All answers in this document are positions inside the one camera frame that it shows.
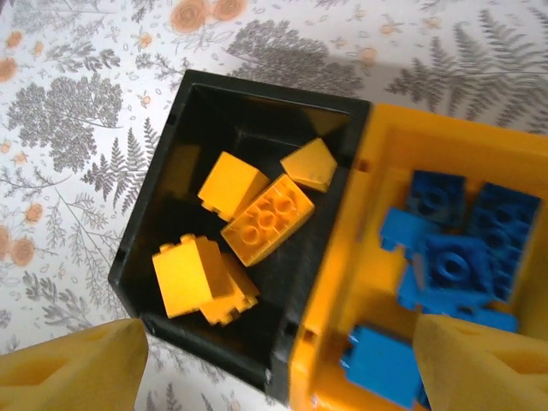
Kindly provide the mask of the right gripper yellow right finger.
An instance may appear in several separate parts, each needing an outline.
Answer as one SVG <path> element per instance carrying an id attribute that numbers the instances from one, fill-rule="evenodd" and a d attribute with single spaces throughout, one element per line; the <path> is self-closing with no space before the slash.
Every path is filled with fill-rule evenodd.
<path id="1" fill-rule="evenodd" d="M 414 354 L 433 410 L 546 410 L 547 341 L 421 315 Z"/>

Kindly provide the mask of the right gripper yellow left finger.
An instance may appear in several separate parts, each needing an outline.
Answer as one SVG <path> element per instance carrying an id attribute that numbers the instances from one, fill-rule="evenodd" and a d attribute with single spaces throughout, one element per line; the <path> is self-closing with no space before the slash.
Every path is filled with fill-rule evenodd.
<path id="1" fill-rule="evenodd" d="M 119 319 L 1 356 L 2 410 L 132 410 L 145 327 Z"/>

